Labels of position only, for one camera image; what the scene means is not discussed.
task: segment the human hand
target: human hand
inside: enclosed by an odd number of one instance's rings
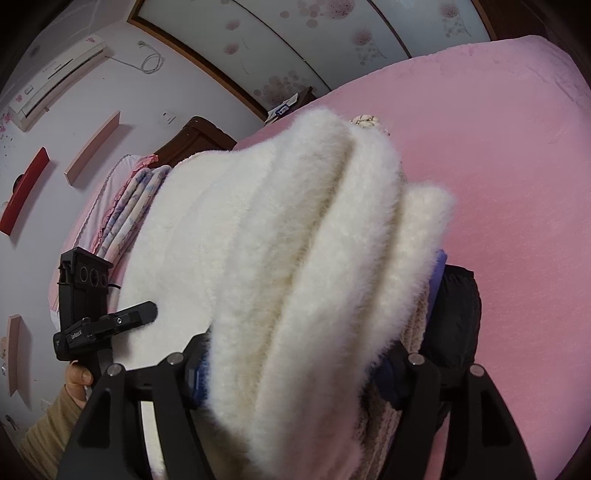
[[[78,363],[72,363],[66,368],[66,392],[80,408],[86,405],[86,391],[84,387],[92,385],[92,374]]]

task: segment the wooden headboard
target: wooden headboard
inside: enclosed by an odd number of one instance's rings
[[[151,168],[170,165],[174,167],[185,158],[206,150],[231,150],[236,141],[222,132],[209,120],[194,116],[165,146],[155,152],[158,161]]]

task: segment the screw head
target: screw head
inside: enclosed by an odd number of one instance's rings
[[[112,364],[107,369],[107,375],[109,375],[110,377],[115,377],[115,376],[119,375],[122,370],[123,370],[123,367],[121,365]]]
[[[470,373],[472,375],[474,375],[475,377],[482,377],[484,375],[484,368],[482,368],[480,365],[478,364],[474,364],[470,366]]]
[[[166,361],[170,365],[177,365],[184,360],[184,355],[181,352],[174,352],[171,353],[168,357],[166,357]]]
[[[423,357],[420,353],[411,353],[408,356],[408,361],[411,362],[412,365],[422,365],[425,363],[425,357]]]

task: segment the white fluffy fabric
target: white fluffy fabric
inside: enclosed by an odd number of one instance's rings
[[[116,360],[155,364],[213,322],[214,425],[198,428],[204,443],[224,438],[221,454],[206,448],[216,476],[345,480],[367,371],[415,309],[451,208],[444,190],[404,183],[380,132],[325,110],[188,159],[154,200],[121,291],[119,308],[152,300],[158,319],[120,335]],[[215,465],[224,455],[236,469]]]

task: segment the pink blanket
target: pink blanket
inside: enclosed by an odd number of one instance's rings
[[[457,197],[444,248],[479,284],[477,361],[538,478],[554,479],[591,424],[591,92],[582,75],[557,47],[524,37],[397,63],[313,105],[380,117],[409,179]],[[444,432],[428,478],[439,478],[443,453]]]

